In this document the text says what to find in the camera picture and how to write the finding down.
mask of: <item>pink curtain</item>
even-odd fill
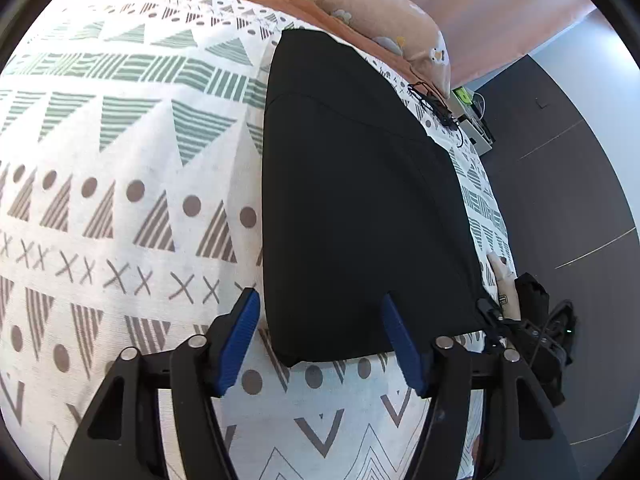
[[[590,0],[412,0],[440,26],[456,88],[514,61],[595,6]]]

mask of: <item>patterned bed sheet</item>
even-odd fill
[[[291,27],[314,28],[245,0],[54,0],[2,72],[0,407],[44,479],[122,348],[174,348],[244,286],[262,293],[262,119]],[[358,52],[449,153],[495,297],[485,253],[513,260],[477,153]],[[160,403],[170,476],[184,479],[170,392]],[[428,401],[392,353],[284,367],[262,317],[214,406],[242,480],[396,480]],[[473,474],[481,412],[473,392],[459,478]]]

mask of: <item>white patterned fabric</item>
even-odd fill
[[[313,28],[244,0],[54,0],[0,76],[0,407],[45,480],[124,347],[175,348],[243,287],[262,292],[262,119],[289,27]],[[495,297],[484,255],[513,261],[476,152],[359,53],[449,152]],[[484,336],[460,341],[480,351]],[[400,479],[428,407],[393,354],[284,367],[264,314],[214,405],[242,480]],[[474,392],[459,478],[481,411]]]

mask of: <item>folded black garment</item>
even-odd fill
[[[419,351],[485,327],[449,154],[351,47],[283,32],[263,150],[264,304],[284,364],[390,351],[387,292]]]

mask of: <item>gray tile floor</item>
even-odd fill
[[[480,90],[496,138],[482,157],[510,234],[517,271],[574,301],[575,363],[557,414],[584,480],[624,441],[640,370],[640,244],[626,199],[589,126],[525,57]]]

